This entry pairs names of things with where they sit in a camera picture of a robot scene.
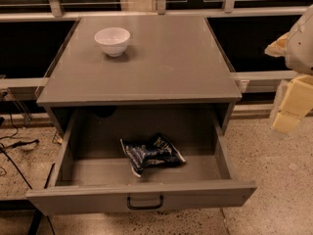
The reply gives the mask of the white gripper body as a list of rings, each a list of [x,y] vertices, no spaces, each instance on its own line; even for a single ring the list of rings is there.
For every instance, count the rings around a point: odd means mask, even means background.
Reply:
[[[313,5],[291,27],[285,62],[290,70],[313,74]]]

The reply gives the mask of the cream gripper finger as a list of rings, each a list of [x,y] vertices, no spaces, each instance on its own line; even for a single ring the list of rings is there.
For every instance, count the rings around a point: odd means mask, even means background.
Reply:
[[[269,44],[264,53],[275,58],[284,57],[286,55],[288,38],[288,33],[283,34],[277,40]]]
[[[272,129],[288,134],[313,110],[313,76],[301,75],[292,79],[272,123]]]

